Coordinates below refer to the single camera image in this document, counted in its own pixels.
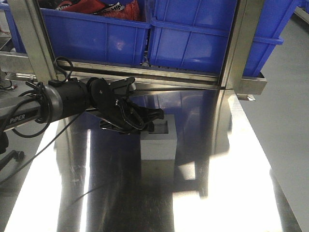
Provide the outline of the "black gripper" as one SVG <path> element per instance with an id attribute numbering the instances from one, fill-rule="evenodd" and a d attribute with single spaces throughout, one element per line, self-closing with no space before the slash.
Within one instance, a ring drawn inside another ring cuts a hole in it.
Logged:
<path id="1" fill-rule="evenodd" d="M 103 78 L 91 78 L 86 86 L 90 103 L 98 112 L 98 117 L 102 119 L 103 129 L 126 134 L 151 133 L 155 130 L 152 121 L 164 119 L 164 111 L 161 108 L 138 106 L 134 109 L 131 102 L 115 95 Z"/>

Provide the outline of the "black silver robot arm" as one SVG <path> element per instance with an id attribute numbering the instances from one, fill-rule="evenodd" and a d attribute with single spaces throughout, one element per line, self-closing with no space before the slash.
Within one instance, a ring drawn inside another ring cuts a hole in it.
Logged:
<path id="1" fill-rule="evenodd" d="M 141 107 L 129 95 L 135 79 L 108 83 L 103 78 L 90 78 L 86 83 L 76 78 L 65 82 L 33 84 L 17 97 L 0 101 L 0 131 L 4 133 L 29 121 L 50 123 L 88 111 L 101 118 L 102 129 L 130 134 L 154 131 L 153 121 L 164 119 L 160 108 Z"/>

